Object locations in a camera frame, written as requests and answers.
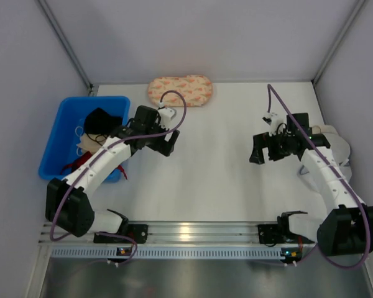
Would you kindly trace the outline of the black bra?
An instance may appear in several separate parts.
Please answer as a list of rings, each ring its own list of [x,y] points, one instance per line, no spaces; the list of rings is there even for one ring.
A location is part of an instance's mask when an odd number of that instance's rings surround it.
[[[110,133],[122,124],[121,116],[112,116],[102,108],[97,108],[85,118],[83,130],[93,142],[102,145]]]

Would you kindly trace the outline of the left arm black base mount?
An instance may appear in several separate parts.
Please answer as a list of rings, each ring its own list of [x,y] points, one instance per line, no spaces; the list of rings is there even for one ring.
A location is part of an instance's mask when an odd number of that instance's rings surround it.
[[[127,223],[122,225],[116,233],[98,232],[95,233],[93,243],[117,244],[129,243],[126,238],[134,240],[137,244],[144,244],[147,241],[149,226],[143,223]]]

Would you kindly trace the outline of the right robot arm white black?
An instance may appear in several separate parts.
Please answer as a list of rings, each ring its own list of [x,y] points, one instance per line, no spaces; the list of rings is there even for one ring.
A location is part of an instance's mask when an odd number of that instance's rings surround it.
[[[313,131],[307,113],[292,114],[283,122],[271,112],[263,120],[270,130],[253,137],[249,161],[264,164],[264,149],[268,150],[270,161],[297,156],[326,207],[326,215],[310,215],[300,210],[282,213],[277,218],[279,232],[286,237],[299,235],[317,243],[326,256],[371,253],[373,206],[348,191],[349,183],[326,136]]]

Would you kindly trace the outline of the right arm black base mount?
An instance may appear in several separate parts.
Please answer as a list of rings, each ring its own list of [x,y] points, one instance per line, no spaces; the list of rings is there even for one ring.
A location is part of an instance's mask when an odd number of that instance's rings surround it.
[[[257,226],[259,243],[267,246],[279,244],[314,244],[313,241],[296,234],[281,231],[277,224],[262,223]]]

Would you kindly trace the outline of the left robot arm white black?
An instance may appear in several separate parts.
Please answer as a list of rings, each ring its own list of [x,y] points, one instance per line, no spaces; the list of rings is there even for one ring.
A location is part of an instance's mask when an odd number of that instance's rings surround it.
[[[137,151],[148,147],[169,156],[179,136],[172,120],[175,109],[139,106],[126,125],[116,127],[99,150],[63,179],[53,178],[47,185],[45,217],[52,227],[81,237],[88,232],[119,233],[125,216],[112,210],[95,211],[91,198],[104,180]]]

